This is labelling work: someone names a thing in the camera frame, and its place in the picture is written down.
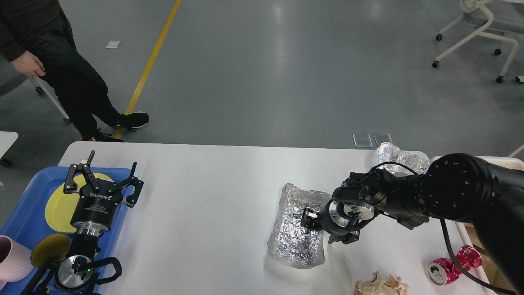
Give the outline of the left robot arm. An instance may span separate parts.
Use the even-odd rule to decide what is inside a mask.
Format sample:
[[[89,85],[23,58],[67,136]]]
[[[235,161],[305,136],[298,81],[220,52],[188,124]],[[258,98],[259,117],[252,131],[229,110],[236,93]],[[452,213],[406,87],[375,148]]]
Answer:
[[[120,182],[100,179],[90,169],[95,152],[85,163],[71,164],[64,182],[64,194],[78,194],[79,200],[70,224],[76,232],[68,251],[48,256],[26,284],[21,294],[47,295],[51,280],[64,293],[93,295],[97,285],[117,280],[123,272],[114,256],[96,259],[99,241],[112,229],[120,204],[132,208],[142,191],[143,181],[135,175],[133,162],[129,176]]]

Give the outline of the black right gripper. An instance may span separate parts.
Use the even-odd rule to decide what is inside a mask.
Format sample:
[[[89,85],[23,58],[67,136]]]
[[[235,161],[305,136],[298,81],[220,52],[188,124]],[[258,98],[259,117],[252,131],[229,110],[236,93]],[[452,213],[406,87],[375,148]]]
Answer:
[[[305,207],[300,226],[305,233],[326,231],[331,234],[328,244],[345,245],[359,241],[361,226],[369,220],[369,205],[360,201],[338,202],[330,200],[322,211]]]

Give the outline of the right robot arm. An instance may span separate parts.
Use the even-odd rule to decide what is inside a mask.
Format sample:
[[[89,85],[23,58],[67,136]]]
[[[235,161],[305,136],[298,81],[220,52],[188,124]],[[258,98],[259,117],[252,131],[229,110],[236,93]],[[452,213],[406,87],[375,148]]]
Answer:
[[[358,241],[361,229],[379,214],[408,229],[432,217],[440,220],[451,252],[445,221],[470,223],[513,291],[472,280],[500,293],[522,295],[523,186],[522,170],[464,153],[438,158],[425,174],[412,171],[398,177],[374,166],[366,173],[352,172],[322,211],[304,209],[301,226],[325,230],[330,242],[348,244]]]

